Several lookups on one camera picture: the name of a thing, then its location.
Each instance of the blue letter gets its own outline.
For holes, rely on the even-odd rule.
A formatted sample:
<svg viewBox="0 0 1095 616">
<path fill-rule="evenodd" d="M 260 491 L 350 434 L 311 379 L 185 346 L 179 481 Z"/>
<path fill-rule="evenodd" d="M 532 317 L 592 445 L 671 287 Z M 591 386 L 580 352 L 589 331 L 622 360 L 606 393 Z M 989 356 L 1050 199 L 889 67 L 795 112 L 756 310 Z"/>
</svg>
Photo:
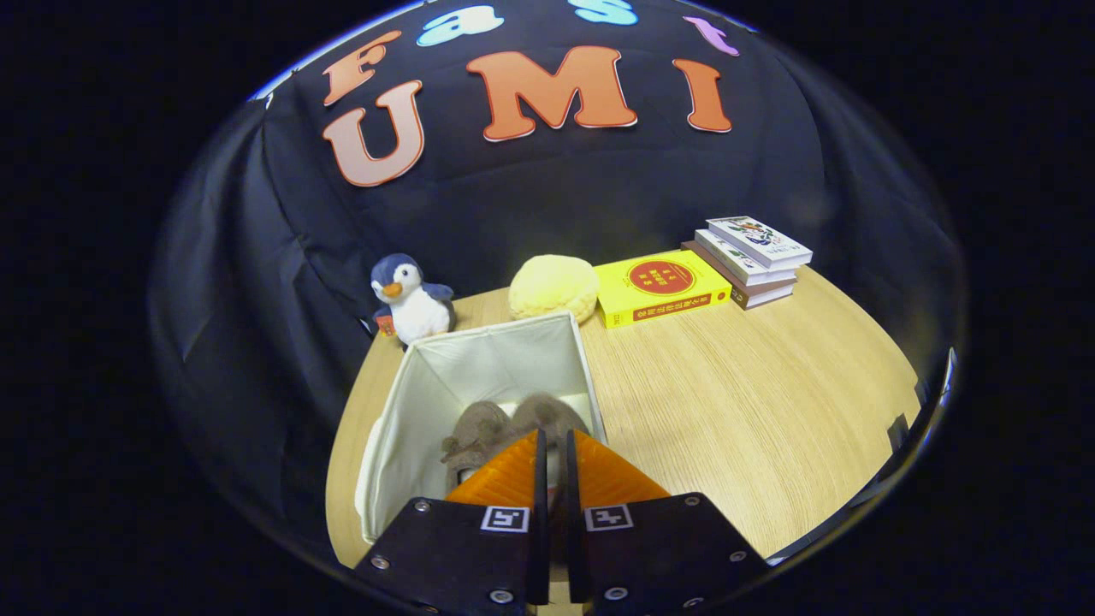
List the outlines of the blue letter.
<svg viewBox="0 0 1095 616">
<path fill-rule="evenodd" d="M 638 15 L 631 12 L 631 4 L 623 0 L 566 0 L 575 7 L 580 7 L 574 13 L 587 22 L 614 23 L 616 25 L 634 25 Z"/>
<path fill-rule="evenodd" d="M 461 34 L 489 32 L 506 20 L 494 16 L 494 9 L 486 5 L 468 7 L 452 11 L 423 26 L 425 34 L 418 37 L 418 45 L 429 47 L 448 43 Z"/>
</svg>

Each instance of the yellow book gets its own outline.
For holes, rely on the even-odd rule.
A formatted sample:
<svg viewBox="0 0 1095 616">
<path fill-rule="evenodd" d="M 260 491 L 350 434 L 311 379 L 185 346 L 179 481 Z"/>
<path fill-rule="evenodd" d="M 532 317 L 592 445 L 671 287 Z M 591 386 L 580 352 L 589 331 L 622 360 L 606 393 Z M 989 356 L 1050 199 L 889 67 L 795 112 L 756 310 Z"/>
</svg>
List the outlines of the yellow book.
<svg viewBox="0 0 1095 616">
<path fill-rule="evenodd" d="M 612 329 L 725 303 L 730 282 L 691 249 L 661 252 L 593 267 L 597 313 Z"/>
</svg>

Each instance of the screw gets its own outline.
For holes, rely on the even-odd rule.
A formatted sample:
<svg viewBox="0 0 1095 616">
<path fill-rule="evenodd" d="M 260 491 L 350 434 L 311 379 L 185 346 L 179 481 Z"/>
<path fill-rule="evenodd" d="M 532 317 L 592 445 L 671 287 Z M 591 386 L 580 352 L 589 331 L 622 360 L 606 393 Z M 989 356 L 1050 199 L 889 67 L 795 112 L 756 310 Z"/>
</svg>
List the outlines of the screw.
<svg viewBox="0 0 1095 616">
<path fill-rule="evenodd" d="M 509 603 L 514 601 L 514 593 L 509 591 L 491 591 L 491 601 L 495 603 Z"/>
</svg>

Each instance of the book cover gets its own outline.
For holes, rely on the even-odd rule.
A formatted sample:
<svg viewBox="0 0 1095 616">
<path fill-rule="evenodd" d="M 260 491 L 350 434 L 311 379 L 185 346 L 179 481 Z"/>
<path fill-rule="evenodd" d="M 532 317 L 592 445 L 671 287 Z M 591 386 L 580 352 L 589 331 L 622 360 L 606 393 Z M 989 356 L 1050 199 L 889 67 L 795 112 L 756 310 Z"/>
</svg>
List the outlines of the book cover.
<svg viewBox="0 0 1095 616">
<path fill-rule="evenodd" d="M 694 252 L 675 249 L 593 267 L 597 312 L 612 329 L 725 303 L 731 284 Z"/>
<path fill-rule="evenodd" d="M 771 270 L 768 267 L 762 267 L 760 263 L 750 258 L 748 254 L 741 252 L 707 229 L 696 229 L 695 241 L 705 247 L 708 253 L 718 258 L 723 265 L 734 271 L 735 277 L 738 278 L 737 286 L 795 279 L 795 270 L 793 268 Z"/>
<path fill-rule="evenodd" d="M 707 228 L 769 269 L 805 265 L 814 256 L 810 248 L 749 216 L 711 218 Z"/>
<path fill-rule="evenodd" d="M 797 278 L 793 277 L 786 280 L 776 280 L 747 287 L 734 275 L 734 271 L 729 267 L 719 261 L 714 254 L 705 249 L 700 242 L 695 240 L 682 242 L 681 247 L 696 253 L 730 282 L 733 287 L 730 289 L 730 299 L 740 305 L 744 311 L 791 294 L 795 282 L 798 281 Z"/>
</svg>

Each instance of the orange letter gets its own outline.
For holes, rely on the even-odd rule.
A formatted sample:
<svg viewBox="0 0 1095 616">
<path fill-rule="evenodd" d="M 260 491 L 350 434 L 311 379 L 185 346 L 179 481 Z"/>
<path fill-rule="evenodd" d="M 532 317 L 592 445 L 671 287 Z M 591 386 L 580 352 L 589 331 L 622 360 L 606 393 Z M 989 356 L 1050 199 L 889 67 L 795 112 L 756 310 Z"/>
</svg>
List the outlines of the orange letter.
<svg viewBox="0 0 1095 616">
<path fill-rule="evenodd" d="M 689 93 L 692 94 L 692 113 L 688 116 L 688 123 L 692 128 L 729 132 L 730 120 L 723 115 L 723 101 L 718 97 L 718 88 L 715 86 L 718 71 L 692 60 L 673 60 L 673 66 L 684 73 Z"/>
<path fill-rule="evenodd" d="M 361 118 L 365 109 L 357 107 L 323 129 L 323 138 L 331 141 L 335 150 L 335 162 L 343 177 L 356 186 L 379 186 L 407 172 L 422 156 L 425 136 L 415 92 L 422 89 L 422 81 L 407 81 L 377 97 L 378 107 L 388 107 L 395 128 L 395 149 L 384 158 L 372 158 L 365 147 L 361 135 Z"/>
<path fill-rule="evenodd" d="M 504 141 L 531 135 L 535 121 L 521 113 L 522 98 L 552 128 L 566 121 L 574 94 L 581 94 L 581 108 L 574 115 L 578 126 L 604 128 L 638 121 L 627 108 L 616 77 L 620 51 L 608 47 L 575 47 L 558 71 L 551 74 L 519 51 L 491 54 L 468 62 L 468 70 L 483 77 L 491 125 L 483 130 L 487 141 Z"/>
<path fill-rule="evenodd" d="M 402 34 L 402 32 L 393 30 L 372 43 L 358 48 L 357 51 L 354 51 L 337 62 L 328 66 L 327 70 L 323 71 L 323 74 L 331 78 L 331 92 L 327 94 L 326 98 L 323 98 L 323 104 L 325 106 L 333 105 L 335 101 L 345 96 L 351 90 L 371 79 L 373 73 L 377 71 L 371 68 L 369 70 L 361 70 L 361 68 L 365 67 L 365 65 L 376 65 L 382 60 L 384 55 L 388 53 L 384 48 L 384 43 L 395 40 L 400 37 L 400 34 Z"/>
</svg>

